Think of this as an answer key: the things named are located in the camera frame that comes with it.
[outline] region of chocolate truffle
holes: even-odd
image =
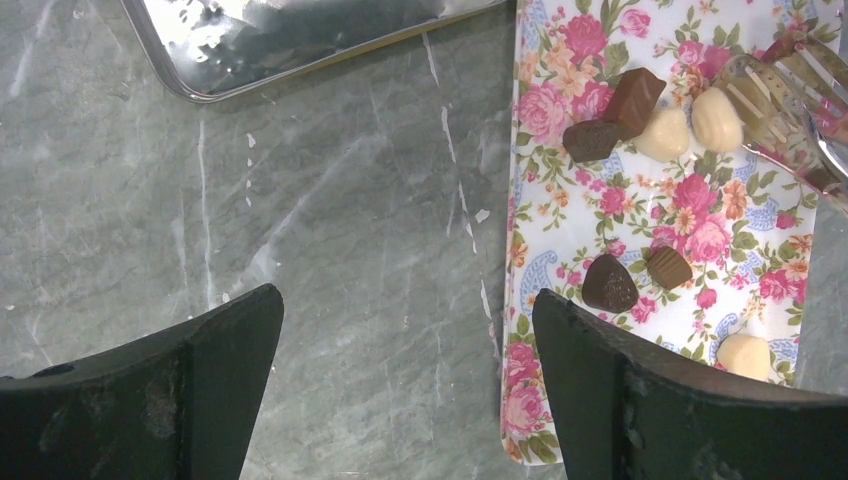
[[[589,265],[582,290],[583,303],[610,313],[626,312],[639,300],[639,290],[627,269],[609,253]]]
[[[588,120],[568,127],[562,135],[562,146],[575,163],[604,160],[618,143],[618,127],[603,120]]]
[[[692,280],[689,262],[671,247],[662,247],[648,260],[648,273],[666,290],[677,288]]]
[[[624,72],[603,116],[618,125],[619,140],[642,134],[664,89],[665,82],[646,68]]]

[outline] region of chocolate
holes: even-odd
[[[665,82],[648,69],[624,72],[603,115],[605,121],[618,125],[619,140],[642,134],[664,89]]]
[[[603,120],[587,120],[568,127],[562,134],[562,146],[575,163],[605,160],[618,143],[618,127]]]
[[[583,303],[610,313],[626,312],[639,300],[639,290],[627,269],[609,253],[589,265],[582,290]]]
[[[648,260],[648,273],[666,290],[677,288],[692,280],[692,267],[671,247],[662,247]]]

